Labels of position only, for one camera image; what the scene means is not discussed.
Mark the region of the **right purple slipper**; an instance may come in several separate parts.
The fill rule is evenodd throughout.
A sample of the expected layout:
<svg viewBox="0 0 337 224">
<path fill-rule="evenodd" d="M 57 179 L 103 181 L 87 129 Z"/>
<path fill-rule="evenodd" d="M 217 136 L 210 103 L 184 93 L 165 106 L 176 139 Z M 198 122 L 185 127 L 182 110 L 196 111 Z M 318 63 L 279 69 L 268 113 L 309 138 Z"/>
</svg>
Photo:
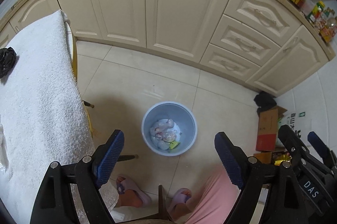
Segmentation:
<svg viewBox="0 0 337 224">
<path fill-rule="evenodd" d="M 181 188 L 176 191 L 172 201 L 167 209 L 170 218 L 173 221 L 184 217 L 191 213 L 191 210 L 187 207 L 186 202 L 191 198 L 191 191 L 187 188 Z"/>
</svg>

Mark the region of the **pink trouser leg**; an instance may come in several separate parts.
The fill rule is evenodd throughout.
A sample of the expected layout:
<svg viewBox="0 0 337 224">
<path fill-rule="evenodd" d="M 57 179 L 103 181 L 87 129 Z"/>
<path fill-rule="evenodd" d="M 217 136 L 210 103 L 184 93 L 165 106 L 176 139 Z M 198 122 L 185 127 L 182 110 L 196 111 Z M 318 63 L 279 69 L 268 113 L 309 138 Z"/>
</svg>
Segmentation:
<svg viewBox="0 0 337 224">
<path fill-rule="evenodd" d="M 225 168 L 219 165 L 199 192 L 186 202 L 191 211 L 186 222 L 223 224 L 238 196 L 238 187 L 232 184 Z"/>
</svg>

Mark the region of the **left purple slipper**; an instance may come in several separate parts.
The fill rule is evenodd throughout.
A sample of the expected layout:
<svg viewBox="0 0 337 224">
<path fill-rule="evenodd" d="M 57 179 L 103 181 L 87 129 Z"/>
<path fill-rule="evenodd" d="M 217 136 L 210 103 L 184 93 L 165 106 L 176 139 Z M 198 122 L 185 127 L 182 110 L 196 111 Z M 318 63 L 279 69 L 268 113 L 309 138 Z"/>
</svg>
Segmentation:
<svg viewBox="0 0 337 224">
<path fill-rule="evenodd" d="M 151 204 L 152 199 L 143 192 L 138 185 L 129 177 L 119 175 L 116 179 L 118 202 L 116 207 L 141 208 Z"/>
</svg>

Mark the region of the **white rice bag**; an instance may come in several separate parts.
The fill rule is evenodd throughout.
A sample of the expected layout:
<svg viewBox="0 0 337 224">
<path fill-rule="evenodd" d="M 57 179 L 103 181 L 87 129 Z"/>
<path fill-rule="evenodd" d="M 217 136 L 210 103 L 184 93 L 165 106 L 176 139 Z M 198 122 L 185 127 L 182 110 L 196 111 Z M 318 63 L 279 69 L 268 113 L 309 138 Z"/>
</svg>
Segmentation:
<svg viewBox="0 0 337 224">
<path fill-rule="evenodd" d="M 310 146 L 307 140 L 308 133 L 312 131 L 311 117 L 309 114 L 305 111 L 287 111 L 278 118 L 276 148 L 284 148 L 284 145 L 278 138 L 278 130 L 282 125 L 288 125 L 306 146 Z"/>
</svg>

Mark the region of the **wooden stool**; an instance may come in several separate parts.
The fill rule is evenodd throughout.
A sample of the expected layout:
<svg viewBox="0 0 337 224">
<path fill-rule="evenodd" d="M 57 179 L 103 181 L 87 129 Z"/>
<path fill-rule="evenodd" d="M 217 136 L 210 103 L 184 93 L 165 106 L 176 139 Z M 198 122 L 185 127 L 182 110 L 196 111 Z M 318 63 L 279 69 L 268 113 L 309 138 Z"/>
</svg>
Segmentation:
<svg viewBox="0 0 337 224">
<path fill-rule="evenodd" d="M 138 159 L 139 156 L 137 154 L 132 154 L 132 155 L 120 155 L 118 158 L 118 162 L 122 161 L 129 161 L 129 160 L 135 160 Z M 153 215 L 149 215 L 146 217 L 138 218 L 138 219 L 133 219 L 130 222 L 135 222 L 135 221 L 147 221 L 149 219 L 155 219 L 155 220 L 161 220 L 161 221 L 171 221 L 171 218 L 167 212 L 166 209 L 166 199 L 164 195 L 164 188 L 162 185 L 158 186 L 158 212 Z"/>
</svg>

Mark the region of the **light blue trash bin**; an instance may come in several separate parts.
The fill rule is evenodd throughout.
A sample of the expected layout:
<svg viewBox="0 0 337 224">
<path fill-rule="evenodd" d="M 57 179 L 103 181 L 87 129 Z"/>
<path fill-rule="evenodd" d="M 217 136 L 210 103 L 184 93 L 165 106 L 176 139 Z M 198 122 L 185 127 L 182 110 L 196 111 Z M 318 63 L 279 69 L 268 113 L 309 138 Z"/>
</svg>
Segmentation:
<svg viewBox="0 0 337 224">
<path fill-rule="evenodd" d="M 190 109 L 165 101 L 153 105 L 141 125 L 145 144 L 156 154 L 166 157 L 182 155 L 194 144 L 198 126 Z"/>
</svg>

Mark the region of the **brown cardboard box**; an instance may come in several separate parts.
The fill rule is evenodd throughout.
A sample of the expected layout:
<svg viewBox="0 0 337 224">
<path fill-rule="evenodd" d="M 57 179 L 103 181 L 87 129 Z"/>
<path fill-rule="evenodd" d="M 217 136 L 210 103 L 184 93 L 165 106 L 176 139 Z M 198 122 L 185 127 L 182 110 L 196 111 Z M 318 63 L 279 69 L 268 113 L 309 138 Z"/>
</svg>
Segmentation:
<svg viewBox="0 0 337 224">
<path fill-rule="evenodd" d="M 256 151 L 275 151 L 278 136 L 278 121 L 283 118 L 287 110 L 275 106 L 270 110 L 263 111 L 259 115 Z"/>
</svg>

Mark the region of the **purple slipper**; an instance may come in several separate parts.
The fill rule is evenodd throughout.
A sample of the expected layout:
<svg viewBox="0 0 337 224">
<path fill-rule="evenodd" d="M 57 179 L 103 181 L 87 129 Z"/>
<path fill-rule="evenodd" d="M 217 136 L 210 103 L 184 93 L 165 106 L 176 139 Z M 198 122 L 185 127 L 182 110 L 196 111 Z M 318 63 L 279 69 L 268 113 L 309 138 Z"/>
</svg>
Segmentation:
<svg viewBox="0 0 337 224">
<path fill-rule="evenodd" d="M 172 201 L 167 209 L 170 218 L 173 221 L 184 217 L 191 213 L 191 210 L 187 207 L 186 202 L 191 198 L 191 191 L 187 188 L 181 188 L 176 191 Z"/>
<path fill-rule="evenodd" d="M 116 207 L 141 208 L 151 204 L 152 199 L 143 192 L 138 185 L 129 177 L 119 175 L 116 179 L 118 202 Z"/>
</svg>

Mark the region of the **black cloth on floor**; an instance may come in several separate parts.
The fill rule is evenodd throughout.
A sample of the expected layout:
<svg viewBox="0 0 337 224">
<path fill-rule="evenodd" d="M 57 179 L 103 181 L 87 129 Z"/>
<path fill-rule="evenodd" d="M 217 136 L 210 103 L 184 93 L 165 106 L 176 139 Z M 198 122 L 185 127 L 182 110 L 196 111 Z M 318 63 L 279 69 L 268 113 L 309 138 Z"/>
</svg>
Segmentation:
<svg viewBox="0 0 337 224">
<path fill-rule="evenodd" d="M 258 116 L 260 116 L 261 112 L 268 111 L 277 105 L 277 102 L 274 100 L 273 96 L 266 93 L 265 91 L 258 93 L 254 98 L 254 102 L 258 107 Z"/>
</svg>

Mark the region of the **cream kitchen cabinet run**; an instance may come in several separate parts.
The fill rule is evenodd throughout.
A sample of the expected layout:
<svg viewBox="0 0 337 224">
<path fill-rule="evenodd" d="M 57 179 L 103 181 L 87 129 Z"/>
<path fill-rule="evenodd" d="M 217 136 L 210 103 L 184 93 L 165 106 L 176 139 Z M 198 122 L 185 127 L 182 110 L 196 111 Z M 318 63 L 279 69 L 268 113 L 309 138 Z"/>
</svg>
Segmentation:
<svg viewBox="0 0 337 224">
<path fill-rule="evenodd" d="M 1 44 L 59 9 L 75 37 L 200 66 L 273 96 L 335 57 L 288 0 L 22 0 L 1 19 Z"/>
</svg>

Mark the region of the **white towel table cover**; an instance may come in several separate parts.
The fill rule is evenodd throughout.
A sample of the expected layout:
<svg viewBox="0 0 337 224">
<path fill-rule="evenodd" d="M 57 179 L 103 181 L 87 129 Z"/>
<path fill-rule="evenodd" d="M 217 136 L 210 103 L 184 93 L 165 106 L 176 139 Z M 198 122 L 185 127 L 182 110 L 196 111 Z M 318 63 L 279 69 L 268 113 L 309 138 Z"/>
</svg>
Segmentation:
<svg viewBox="0 0 337 224">
<path fill-rule="evenodd" d="M 62 11 L 22 29 L 9 46 L 17 60 L 1 79 L 1 200 L 16 223 L 29 223 L 49 165 L 93 154 Z"/>
</svg>

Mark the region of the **seasoning packets on counter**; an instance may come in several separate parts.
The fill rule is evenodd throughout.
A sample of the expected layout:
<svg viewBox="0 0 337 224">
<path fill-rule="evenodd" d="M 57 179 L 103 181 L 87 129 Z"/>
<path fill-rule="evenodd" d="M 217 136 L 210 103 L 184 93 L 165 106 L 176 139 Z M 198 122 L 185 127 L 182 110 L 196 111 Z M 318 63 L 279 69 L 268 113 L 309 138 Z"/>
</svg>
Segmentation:
<svg viewBox="0 0 337 224">
<path fill-rule="evenodd" d="M 322 0 L 316 3 L 310 0 L 289 0 L 289 2 L 302 12 L 325 43 L 332 41 L 336 36 L 336 11 L 326 7 Z"/>
</svg>

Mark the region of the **small black plastic bag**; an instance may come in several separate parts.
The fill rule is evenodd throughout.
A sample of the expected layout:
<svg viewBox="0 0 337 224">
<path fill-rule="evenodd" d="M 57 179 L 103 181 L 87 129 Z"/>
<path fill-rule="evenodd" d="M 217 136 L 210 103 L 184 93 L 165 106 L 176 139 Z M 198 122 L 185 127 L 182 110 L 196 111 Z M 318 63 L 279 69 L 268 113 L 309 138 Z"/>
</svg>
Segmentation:
<svg viewBox="0 0 337 224">
<path fill-rule="evenodd" d="M 16 63 L 17 54 L 12 47 L 0 50 L 0 78 L 5 77 Z"/>
</svg>

